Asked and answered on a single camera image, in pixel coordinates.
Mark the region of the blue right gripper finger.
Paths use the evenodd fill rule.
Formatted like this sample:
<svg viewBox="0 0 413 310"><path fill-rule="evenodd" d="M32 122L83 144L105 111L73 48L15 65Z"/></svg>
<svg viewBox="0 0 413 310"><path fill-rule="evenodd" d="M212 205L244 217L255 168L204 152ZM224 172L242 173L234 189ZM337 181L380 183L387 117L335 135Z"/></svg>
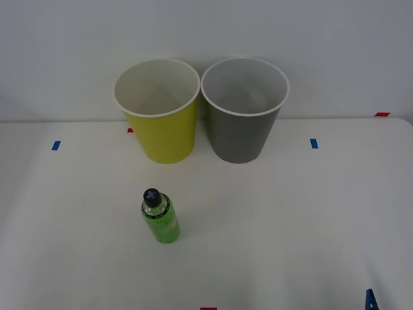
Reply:
<svg viewBox="0 0 413 310"><path fill-rule="evenodd" d="M365 310L378 310L378 304L372 289L367 289L366 291Z"/></svg>

